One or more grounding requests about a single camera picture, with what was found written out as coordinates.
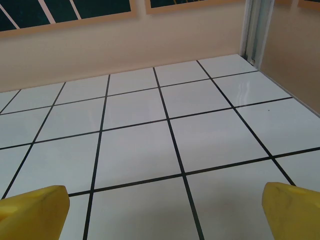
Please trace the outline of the aluminium corner post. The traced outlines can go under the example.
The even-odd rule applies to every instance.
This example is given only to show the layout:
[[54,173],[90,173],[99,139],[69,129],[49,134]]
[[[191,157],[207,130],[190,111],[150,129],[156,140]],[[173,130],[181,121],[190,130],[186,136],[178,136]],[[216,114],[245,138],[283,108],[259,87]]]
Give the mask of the aluminium corner post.
[[275,0],[245,0],[239,54],[261,68]]

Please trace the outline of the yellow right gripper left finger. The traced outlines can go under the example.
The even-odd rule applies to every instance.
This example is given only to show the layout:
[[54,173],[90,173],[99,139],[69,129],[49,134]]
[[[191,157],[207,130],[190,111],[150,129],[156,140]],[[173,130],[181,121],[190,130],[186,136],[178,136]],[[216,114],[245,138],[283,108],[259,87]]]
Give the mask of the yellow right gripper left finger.
[[0,240],[59,240],[70,199],[52,185],[0,200]]

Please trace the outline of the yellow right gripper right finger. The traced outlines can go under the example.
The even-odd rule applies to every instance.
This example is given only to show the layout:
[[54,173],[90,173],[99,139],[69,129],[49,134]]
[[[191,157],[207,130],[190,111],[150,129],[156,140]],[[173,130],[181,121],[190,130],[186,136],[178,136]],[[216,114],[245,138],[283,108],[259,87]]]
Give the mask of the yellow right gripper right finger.
[[262,207],[274,240],[320,240],[320,192],[268,182]]

